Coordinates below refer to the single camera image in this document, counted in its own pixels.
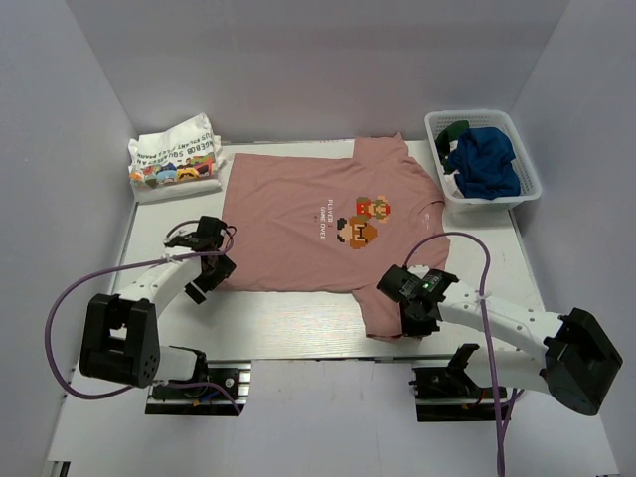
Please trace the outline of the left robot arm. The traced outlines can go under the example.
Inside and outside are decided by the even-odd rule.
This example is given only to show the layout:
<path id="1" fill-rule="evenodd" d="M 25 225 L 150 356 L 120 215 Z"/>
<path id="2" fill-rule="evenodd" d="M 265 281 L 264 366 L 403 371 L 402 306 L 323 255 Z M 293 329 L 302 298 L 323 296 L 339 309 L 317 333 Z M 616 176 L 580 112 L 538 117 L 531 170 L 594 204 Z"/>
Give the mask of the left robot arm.
<path id="1" fill-rule="evenodd" d="M 110 295 L 94 295 L 87 305 L 80 372 L 141 389 L 176 382 L 187 396 L 203 394 L 210 384 L 205 354 L 162 346 L 158 319 L 180 293 L 201 304 L 231 276 L 236 265 L 227 252 L 235 233 L 234 226 L 202 216 L 194 231 L 167 238 L 170 253 L 131 284 Z"/>

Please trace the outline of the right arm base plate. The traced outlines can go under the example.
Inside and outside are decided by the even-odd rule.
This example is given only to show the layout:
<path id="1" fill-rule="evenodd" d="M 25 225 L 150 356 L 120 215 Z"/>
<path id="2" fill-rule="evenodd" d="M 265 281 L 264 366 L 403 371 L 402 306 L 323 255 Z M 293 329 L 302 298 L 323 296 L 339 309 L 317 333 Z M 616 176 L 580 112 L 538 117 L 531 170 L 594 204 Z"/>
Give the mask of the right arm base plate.
<path id="1" fill-rule="evenodd" d="M 417 367 L 409 381 L 420 423 L 495 420 L 494 394 L 461 372 L 444 367 Z"/>

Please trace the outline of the folded white printed t shirt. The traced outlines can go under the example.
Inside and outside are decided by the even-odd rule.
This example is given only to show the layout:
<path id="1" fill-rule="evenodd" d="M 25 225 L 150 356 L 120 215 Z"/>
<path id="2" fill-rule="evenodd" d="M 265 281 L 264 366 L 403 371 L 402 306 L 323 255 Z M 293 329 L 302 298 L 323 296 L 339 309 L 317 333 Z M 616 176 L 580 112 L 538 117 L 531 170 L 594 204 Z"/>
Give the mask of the folded white printed t shirt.
<path id="1" fill-rule="evenodd" d="M 163 132 L 128 142 L 128 175 L 139 204 L 216 193 L 227 157 L 209 117 L 200 113 Z"/>

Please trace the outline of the white plastic basket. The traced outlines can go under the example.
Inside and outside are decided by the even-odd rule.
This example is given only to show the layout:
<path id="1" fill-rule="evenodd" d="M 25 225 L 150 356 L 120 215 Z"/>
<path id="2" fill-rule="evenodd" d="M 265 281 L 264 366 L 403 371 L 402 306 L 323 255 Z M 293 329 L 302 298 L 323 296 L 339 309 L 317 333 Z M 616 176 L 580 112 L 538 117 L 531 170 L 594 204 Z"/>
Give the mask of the white plastic basket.
<path id="1" fill-rule="evenodd" d="M 521 183 L 521 194 L 515 197 L 502 197 L 492 201 L 483 199 L 458 199 L 451 195 L 451 190 L 444 180 L 442 166 L 435 148 L 434 140 L 438 134 L 455 121 L 466 120 L 471 127 L 496 127 L 511 140 L 516 159 L 513 168 Z M 518 134 L 511 117 L 500 110 L 471 109 L 433 111 L 426 115 L 424 124 L 430 141 L 430 148 L 435 160 L 437 175 L 440 179 L 444 201 L 448 211 L 454 215 L 464 213 L 483 213 L 488 211 L 511 210 L 518 205 L 537 199 L 542 193 L 542 187 L 532 161 Z"/>

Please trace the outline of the blue t shirt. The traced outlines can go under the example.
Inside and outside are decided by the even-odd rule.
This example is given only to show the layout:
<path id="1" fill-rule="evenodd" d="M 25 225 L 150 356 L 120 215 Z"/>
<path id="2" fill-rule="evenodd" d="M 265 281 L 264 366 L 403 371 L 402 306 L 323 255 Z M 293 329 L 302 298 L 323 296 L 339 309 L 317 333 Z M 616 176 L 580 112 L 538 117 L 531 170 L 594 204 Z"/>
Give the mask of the blue t shirt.
<path id="1" fill-rule="evenodd" d="M 458 199 L 492 201 L 521 194 L 513 168 L 516 155 L 511 140 L 496 127 L 469 127 L 458 139 L 448 164 L 454 171 L 444 180 Z"/>

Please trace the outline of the white and green t shirt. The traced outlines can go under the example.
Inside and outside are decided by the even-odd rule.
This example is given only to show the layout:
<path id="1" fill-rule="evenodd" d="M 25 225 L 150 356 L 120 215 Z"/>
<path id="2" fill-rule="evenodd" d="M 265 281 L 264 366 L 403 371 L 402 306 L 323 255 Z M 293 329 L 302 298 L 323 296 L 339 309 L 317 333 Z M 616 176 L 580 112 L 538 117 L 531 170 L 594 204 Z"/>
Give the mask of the white and green t shirt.
<path id="1" fill-rule="evenodd" d="M 448 158 L 456 149 L 461 134 L 469 127 L 470 124 L 466 120 L 455 121 L 443 129 L 436 137 L 434 144 L 445 174 L 451 174 L 454 171 L 448 164 Z"/>

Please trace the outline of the pink printed t shirt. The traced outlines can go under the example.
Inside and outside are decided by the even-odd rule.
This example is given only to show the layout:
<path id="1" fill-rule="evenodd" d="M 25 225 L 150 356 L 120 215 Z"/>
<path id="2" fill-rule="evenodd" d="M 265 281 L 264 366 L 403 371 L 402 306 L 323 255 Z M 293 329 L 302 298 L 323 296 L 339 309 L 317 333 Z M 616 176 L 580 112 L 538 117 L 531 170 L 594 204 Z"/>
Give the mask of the pink printed t shirt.
<path id="1" fill-rule="evenodd" d="M 222 219 L 237 229 L 226 291 L 350 293 L 370 338 L 403 336 L 377 284 L 409 260 L 442 269 L 444 197 L 401 135 L 354 142 L 350 158 L 238 154 Z"/>

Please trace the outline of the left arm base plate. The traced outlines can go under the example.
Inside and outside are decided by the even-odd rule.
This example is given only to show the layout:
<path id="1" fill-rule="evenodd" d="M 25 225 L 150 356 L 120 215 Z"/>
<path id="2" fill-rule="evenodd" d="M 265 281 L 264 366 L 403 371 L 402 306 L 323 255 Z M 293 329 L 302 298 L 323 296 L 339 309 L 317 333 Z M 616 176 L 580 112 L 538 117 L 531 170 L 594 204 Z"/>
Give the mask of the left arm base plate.
<path id="1" fill-rule="evenodd" d="M 251 382 L 251 363 L 208 362 L 208 370 L 196 383 L 206 386 L 176 389 L 156 386 L 148 392 L 146 415 L 238 416 L 246 405 Z"/>

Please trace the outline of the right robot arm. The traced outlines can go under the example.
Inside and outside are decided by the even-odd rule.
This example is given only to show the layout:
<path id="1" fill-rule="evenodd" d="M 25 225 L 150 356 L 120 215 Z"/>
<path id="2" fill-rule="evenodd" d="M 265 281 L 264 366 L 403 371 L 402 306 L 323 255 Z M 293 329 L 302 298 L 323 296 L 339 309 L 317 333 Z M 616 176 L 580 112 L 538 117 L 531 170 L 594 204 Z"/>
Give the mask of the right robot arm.
<path id="1" fill-rule="evenodd" d="M 582 415 L 599 413 L 623 360 L 596 318 L 574 308 L 563 315 L 482 297 L 455 275 L 393 265 L 377 285 L 397 304 L 403 331 L 425 337 L 441 323 L 468 327 L 511 345 L 497 351 L 461 345 L 444 367 L 416 369 L 420 399 L 471 399 L 501 388 L 553 397 Z"/>

